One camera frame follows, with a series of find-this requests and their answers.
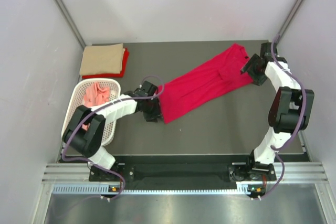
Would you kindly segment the crimson t shirt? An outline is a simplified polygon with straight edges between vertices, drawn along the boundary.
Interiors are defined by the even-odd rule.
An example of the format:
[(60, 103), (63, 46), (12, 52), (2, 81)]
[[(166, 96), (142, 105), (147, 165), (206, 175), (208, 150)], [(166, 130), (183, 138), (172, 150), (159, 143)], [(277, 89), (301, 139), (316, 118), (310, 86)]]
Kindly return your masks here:
[(253, 82), (240, 73), (249, 60), (244, 46), (233, 44), (213, 59), (159, 86), (163, 122), (169, 124), (204, 103)]

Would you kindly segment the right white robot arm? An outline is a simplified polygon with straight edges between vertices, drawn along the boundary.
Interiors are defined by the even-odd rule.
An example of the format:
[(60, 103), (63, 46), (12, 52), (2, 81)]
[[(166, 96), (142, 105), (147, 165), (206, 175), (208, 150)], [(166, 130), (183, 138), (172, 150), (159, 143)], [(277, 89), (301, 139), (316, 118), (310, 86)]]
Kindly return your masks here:
[(268, 114), (269, 129), (244, 167), (246, 176), (257, 180), (263, 175), (272, 175), (278, 152), (287, 147), (299, 131), (307, 128), (314, 92), (303, 88), (282, 57), (254, 54), (242, 67), (241, 73), (247, 73), (258, 86), (270, 80), (276, 91)]

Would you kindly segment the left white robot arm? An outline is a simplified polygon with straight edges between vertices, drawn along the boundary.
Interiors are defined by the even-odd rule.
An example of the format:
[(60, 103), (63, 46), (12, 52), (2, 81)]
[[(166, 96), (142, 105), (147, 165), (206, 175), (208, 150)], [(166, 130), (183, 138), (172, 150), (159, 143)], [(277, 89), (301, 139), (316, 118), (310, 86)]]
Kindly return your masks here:
[(142, 112), (146, 121), (156, 122), (161, 116), (158, 97), (137, 90), (102, 105), (80, 105), (64, 129), (62, 141), (87, 161), (101, 167), (101, 174), (107, 180), (114, 180), (119, 168), (116, 159), (103, 146), (104, 142), (113, 139), (116, 120), (137, 112)]

